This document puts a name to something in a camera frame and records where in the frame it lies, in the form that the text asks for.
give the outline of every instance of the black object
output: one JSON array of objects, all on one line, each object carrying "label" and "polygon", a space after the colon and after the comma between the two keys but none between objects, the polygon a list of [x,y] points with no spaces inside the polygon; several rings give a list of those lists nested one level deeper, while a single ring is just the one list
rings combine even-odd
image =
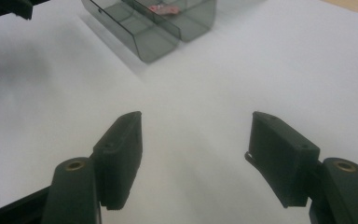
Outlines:
[{"label": "black object", "polygon": [[245,158],[265,177],[283,207],[312,199],[314,224],[358,224],[358,165],[328,158],[281,119],[254,112]]},{"label": "black object", "polygon": [[[108,149],[95,149],[100,144]],[[0,208],[0,224],[101,223],[99,202],[108,210],[124,206],[142,151],[141,112],[121,116],[90,158],[61,163],[50,187]]]},{"label": "black object", "polygon": [[48,0],[0,0],[0,16],[14,13],[26,20],[32,18],[33,6]]}]

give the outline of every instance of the pink object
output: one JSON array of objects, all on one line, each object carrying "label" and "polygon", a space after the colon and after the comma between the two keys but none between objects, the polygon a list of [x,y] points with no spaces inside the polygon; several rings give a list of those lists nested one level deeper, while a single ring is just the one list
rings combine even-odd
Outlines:
[{"label": "pink object", "polygon": [[160,16],[176,15],[180,11],[180,8],[176,6],[156,5],[156,6],[150,6],[148,8],[150,11],[153,11]]}]

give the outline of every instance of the white surface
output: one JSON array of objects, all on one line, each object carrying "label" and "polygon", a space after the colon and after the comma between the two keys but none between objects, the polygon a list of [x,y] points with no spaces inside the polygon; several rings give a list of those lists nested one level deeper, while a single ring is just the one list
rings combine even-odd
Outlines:
[{"label": "white surface", "polygon": [[142,64],[80,1],[0,17],[0,206],[49,185],[143,112],[131,196],[103,223],[310,223],[247,163],[255,110],[358,163],[358,14],[318,0],[219,1],[212,31]]}]

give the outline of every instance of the white table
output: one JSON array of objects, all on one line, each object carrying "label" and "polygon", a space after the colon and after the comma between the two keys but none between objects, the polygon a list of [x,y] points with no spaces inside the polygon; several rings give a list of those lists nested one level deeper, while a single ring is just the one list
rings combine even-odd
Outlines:
[{"label": "white table", "polygon": [[103,223],[310,223],[245,161],[252,113],[358,163],[358,14],[318,0],[220,0],[213,29],[141,63],[83,8],[0,17],[0,207],[143,112],[144,157]]}]

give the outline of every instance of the clear plastic tray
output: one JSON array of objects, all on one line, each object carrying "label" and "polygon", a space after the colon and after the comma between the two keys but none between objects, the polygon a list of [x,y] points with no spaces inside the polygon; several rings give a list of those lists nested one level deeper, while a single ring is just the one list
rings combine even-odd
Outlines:
[{"label": "clear plastic tray", "polygon": [[[143,62],[151,63],[208,32],[216,0],[82,0],[85,9]],[[174,7],[164,14],[150,7]]]}]

